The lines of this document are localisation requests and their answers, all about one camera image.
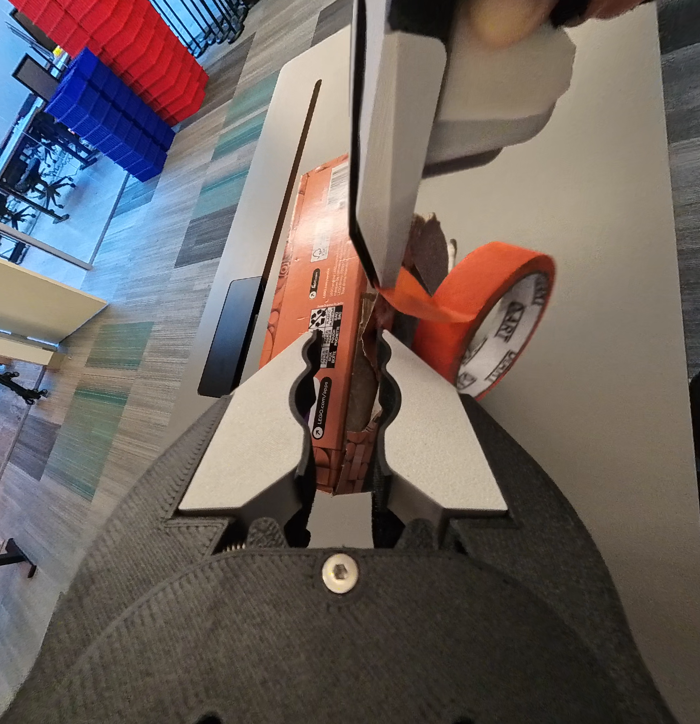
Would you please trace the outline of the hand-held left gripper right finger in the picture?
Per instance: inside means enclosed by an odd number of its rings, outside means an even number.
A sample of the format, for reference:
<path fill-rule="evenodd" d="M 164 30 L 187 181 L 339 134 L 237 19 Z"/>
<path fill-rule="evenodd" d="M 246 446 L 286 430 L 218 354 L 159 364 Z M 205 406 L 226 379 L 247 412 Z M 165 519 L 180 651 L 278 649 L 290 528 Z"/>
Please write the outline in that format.
<path fill-rule="evenodd" d="M 374 545 L 414 520 L 443 538 L 451 520 L 496 519 L 504 499 L 455 387 L 390 331 L 378 336 L 381 415 L 374 451 Z"/>

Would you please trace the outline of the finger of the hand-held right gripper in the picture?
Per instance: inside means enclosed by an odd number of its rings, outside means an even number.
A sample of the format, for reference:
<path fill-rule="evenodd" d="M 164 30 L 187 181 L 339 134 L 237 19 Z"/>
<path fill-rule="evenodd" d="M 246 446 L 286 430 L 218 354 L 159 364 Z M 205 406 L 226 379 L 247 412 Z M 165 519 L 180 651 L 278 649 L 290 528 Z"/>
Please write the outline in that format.
<path fill-rule="evenodd" d="M 446 65 L 446 2 L 357 1 L 348 230 L 368 279 L 396 284 Z"/>

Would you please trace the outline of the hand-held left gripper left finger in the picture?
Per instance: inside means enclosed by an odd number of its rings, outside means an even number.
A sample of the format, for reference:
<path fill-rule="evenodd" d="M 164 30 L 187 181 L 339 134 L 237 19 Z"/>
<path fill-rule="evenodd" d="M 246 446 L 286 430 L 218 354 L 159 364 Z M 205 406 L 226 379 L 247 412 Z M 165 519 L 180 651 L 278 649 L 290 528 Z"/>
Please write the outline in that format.
<path fill-rule="evenodd" d="M 316 401 L 322 335 L 307 331 L 230 397 L 181 501 L 184 515 L 233 516 L 245 529 L 271 518 L 307 546 L 315 465 L 306 417 Z"/>

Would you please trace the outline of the black orchid lego box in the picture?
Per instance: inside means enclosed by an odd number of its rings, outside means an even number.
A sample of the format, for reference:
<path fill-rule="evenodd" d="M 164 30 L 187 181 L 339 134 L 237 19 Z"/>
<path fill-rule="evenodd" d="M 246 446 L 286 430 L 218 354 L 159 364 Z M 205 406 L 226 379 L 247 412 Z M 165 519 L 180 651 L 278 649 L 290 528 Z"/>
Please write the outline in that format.
<path fill-rule="evenodd" d="M 367 280 L 347 231 L 348 157 L 300 179 L 259 366 L 306 331 L 322 336 L 309 412 L 317 488 L 363 491 L 381 408 L 377 333 L 412 345 L 419 321 L 395 311 Z"/>

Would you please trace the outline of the orange masking tape roll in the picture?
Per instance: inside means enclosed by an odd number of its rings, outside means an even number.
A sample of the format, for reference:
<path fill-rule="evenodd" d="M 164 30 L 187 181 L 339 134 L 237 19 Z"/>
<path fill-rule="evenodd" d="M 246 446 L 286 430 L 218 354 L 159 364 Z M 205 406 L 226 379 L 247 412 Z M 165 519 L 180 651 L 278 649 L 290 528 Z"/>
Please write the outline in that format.
<path fill-rule="evenodd" d="M 398 312 L 418 319 L 411 350 L 455 389 L 481 399 L 518 362 L 543 318 L 554 259 L 490 242 L 467 254 L 428 294 L 405 268 L 378 288 Z"/>

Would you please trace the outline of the person's right hand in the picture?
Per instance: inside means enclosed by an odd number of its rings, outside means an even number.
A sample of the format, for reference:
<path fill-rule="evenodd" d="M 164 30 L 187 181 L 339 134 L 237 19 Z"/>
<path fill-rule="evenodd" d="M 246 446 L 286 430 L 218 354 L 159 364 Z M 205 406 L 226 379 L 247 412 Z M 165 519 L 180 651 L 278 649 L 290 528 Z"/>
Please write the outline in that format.
<path fill-rule="evenodd" d="M 544 25 L 556 1 L 472 1 L 467 9 L 470 29 L 488 46 L 504 48 Z"/>

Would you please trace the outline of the black metal railing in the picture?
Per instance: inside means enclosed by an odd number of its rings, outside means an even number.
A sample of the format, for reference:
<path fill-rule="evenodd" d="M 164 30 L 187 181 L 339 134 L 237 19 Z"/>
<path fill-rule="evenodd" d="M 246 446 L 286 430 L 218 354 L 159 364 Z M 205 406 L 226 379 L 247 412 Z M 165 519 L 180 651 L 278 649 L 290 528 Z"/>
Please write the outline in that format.
<path fill-rule="evenodd" d="M 257 1 L 151 1 L 164 22 L 195 58 L 233 43 Z"/>

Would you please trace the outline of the pale wooden desk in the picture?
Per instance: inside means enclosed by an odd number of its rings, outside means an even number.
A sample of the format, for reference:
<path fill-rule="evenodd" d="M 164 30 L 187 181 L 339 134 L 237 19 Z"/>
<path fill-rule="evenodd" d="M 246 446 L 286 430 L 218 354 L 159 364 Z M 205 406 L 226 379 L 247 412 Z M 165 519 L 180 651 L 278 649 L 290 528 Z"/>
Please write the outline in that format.
<path fill-rule="evenodd" d="M 58 369 L 58 345 L 107 306 L 94 295 L 0 258 L 0 363 Z"/>

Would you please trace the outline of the stack of red plastic bins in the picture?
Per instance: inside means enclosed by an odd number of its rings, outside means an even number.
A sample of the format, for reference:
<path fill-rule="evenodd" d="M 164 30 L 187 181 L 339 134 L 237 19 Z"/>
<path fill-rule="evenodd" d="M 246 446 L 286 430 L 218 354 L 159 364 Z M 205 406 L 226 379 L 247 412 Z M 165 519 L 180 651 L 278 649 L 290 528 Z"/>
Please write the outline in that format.
<path fill-rule="evenodd" d="M 149 1 L 11 1 L 72 57 L 87 48 L 165 122 L 194 115 L 208 75 Z"/>

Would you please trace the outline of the stack of blue plastic bins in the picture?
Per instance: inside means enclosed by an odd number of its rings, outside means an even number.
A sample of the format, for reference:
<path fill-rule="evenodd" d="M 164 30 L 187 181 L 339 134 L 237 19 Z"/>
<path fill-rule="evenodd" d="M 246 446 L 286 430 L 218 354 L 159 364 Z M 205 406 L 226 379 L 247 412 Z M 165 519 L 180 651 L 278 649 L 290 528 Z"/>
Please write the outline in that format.
<path fill-rule="evenodd" d="M 141 182 L 161 173 L 175 137 L 88 48 L 71 62 L 46 112 Z"/>

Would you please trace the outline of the black office chair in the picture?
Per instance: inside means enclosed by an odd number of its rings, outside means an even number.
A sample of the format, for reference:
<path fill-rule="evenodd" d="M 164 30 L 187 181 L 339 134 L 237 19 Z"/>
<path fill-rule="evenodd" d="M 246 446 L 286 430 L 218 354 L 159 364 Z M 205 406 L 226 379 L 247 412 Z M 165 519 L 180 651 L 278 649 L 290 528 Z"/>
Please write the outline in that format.
<path fill-rule="evenodd" d="M 74 177 L 44 178 L 41 175 L 41 162 L 37 158 L 30 162 L 20 159 L 11 161 L 0 175 L 0 188 L 6 194 L 51 217 L 54 223 L 65 222 L 70 218 L 68 213 L 58 214 L 52 210 L 52 205 L 64 209 L 64 205 L 58 201 L 64 187 L 76 188 Z"/>

